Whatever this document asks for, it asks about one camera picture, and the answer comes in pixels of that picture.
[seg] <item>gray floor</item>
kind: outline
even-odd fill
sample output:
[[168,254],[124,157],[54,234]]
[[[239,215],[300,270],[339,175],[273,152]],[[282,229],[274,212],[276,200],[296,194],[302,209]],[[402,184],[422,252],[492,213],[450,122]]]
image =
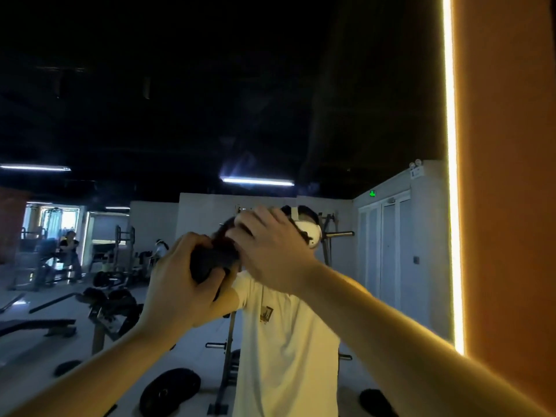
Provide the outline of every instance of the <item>gray floor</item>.
[[[46,308],[33,315],[28,314],[30,308],[43,304],[54,298],[74,291],[83,291],[85,285],[62,285],[45,289],[41,292],[26,293],[20,304],[12,306],[6,313],[0,315],[1,320],[10,319],[76,319],[77,335],[69,339],[58,337],[45,338],[45,331],[18,331],[14,334],[0,337],[0,415],[4,415],[21,401],[42,390],[54,378],[54,368],[64,361],[85,360],[91,353],[93,325],[87,319],[88,308],[75,299],[68,299]],[[146,288],[132,290],[133,295],[142,302]],[[0,290],[0,306],[3,306],[17,293]],[[219,319],[201,328],[188,332],[141,379],[126,392],[118,401],[118,408],[111,416],[140,416],[137,410],[139,397],[146,385],[160,373],[176,367],[186,367],[197,372],[201,377],[201,391],[180,407],[178,416],[204,416],[209,404],[216,398],[216,391],[222,376],[224,354],[222,350],[206,349],[206,342],[223,343],[228,332],[228,319]],[[241,313],[238,314],[234,329],[233,349],[241,344]],[[351,354],[344,345],[341,351]],[[366,416],[368,415],[358,405],[359,392],[369,387],[375,387],[368,373],[361,363],[353,361],[340,363],[338,404],[340,415]],[[233,406],[235,388],[226,390],[225,400]]]

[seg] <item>orange wall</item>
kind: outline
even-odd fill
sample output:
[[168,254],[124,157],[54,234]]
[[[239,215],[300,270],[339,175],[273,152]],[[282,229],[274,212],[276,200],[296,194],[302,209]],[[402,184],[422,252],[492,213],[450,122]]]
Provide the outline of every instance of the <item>orange wall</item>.
[[13,261],[29,195],[0,187],[0,265]]
[[556,411],[550,0],[453,0],[467,353]]

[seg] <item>hand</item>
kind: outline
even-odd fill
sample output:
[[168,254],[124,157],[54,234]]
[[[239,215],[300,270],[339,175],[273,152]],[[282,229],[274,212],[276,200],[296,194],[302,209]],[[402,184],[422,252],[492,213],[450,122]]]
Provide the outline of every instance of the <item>hand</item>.
[[320,266],[297,228],[279,209],[258,206],[241,212],[226,236],[235,242],[252,277],[277,291],[297,294],[311,270]]
[[147,299],[134,332],[162,342],[163,348],[169,349],[207,313],[224,279],[222,268],[213,269],[202,284],[191,278],[191,252],[198,245],[212,247],[207,236],[182,236],[152,271]]

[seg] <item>black ceiling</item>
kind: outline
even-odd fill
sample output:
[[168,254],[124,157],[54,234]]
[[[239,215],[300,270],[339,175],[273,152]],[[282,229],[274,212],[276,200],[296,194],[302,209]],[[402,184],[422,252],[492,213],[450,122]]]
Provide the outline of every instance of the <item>black ceiling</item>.
[[[353,198],[444,150],[440,0],[13,11],[0,62],[0,162],[72,168],[0,169],[1,185],[36,200]],[[230,187],[219,175],[296,187]]]

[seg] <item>white wall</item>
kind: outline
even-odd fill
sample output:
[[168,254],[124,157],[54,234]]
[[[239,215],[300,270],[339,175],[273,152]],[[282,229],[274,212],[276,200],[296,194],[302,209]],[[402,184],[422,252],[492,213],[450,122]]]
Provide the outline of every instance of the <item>white wall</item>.
[[176,240],[178,203],[131,202],[129,224],[135,227],[135,252],[154,250],[162,238],[168,245]]
[[[176,237],[188,231],[199,234],[212,234],[219,224],[235,215],[237,206],[253,208],[257,205],[282,207],[284,205],[310,207],[316,213],[336,213],[339,217],[338,231],[351,231],[351,200],[323,199],[316,197],[263,197],[263,196],[228,196],[203,195],[198,193],[180,194],[180,207],[177,214]],[[330,225],[329,231],[335,231]],[[335,238],[332,241],[332,267],[348,276],[355,275],[355,256],[351,237]],[[322,252],[317,257],[323,259]]]
[[451,340],[451,289],[449,261],[448,183],[445,162],[424,161],[425,175],[411,180],[409,170],[372,188],[353,201],[354,226],[361,206],[378,202],[405,190],[411,193],[413,219],[413,256],[419,257],[413,276],[421,279],[422,294],[429,309],[430,328],[439,336]]

